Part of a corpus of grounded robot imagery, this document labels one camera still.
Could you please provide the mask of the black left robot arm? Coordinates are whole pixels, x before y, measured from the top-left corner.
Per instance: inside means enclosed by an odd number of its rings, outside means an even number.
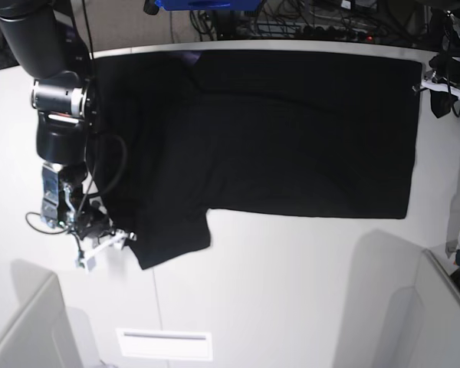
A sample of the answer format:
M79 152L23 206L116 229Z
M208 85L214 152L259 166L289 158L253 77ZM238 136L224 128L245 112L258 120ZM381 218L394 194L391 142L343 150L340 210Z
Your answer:
M429 61L417 93L430 93L432 113L460 117L460 1L421 1L431 10L429 36L438 53Z

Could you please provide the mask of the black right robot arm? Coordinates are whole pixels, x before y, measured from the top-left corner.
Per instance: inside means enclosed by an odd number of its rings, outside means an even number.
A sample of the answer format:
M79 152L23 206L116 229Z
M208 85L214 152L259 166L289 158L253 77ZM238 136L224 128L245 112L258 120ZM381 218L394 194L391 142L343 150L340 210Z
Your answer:
M36 150L44 160L43 198L38 216L51 235L73 236L76 265L91 272L108 248L122 249L133 232L115 226L101 199L120 181L127 166L127 145L120 144L120 165L97 192L100 141L94 131L100 96L92 44L77 30L69 1L0 1L0 30L15 60L33 77L31 106L38 113Z

